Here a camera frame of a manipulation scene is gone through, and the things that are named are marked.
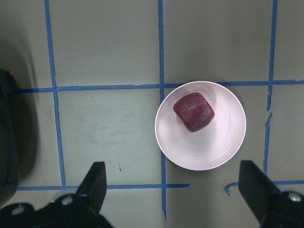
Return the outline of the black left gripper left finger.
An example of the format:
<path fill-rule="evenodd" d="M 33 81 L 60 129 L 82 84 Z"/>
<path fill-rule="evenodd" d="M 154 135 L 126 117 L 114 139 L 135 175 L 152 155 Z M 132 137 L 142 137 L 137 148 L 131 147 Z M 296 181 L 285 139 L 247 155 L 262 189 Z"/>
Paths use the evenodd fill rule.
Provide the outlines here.
<path fill-rule="evenodd" d="M 74 193 L 56 197 L 45 207 L 35 210 L 29 203 L 15 203 L 0 210 L 2 228 L 110 228 L 100 215 L 106 195 L 103 161 L 94 162 Z"/>

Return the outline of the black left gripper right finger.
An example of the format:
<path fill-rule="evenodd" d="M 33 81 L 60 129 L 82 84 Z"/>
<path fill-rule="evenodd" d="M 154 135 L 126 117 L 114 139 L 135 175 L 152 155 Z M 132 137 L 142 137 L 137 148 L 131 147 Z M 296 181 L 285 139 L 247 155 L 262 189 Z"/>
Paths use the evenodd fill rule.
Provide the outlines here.
<path fill-rule="evenodd" d="M 280 190 L 252 161 L 242 160 L 238 189 L 261 228 L 302 228 L 304 196 Z"/>

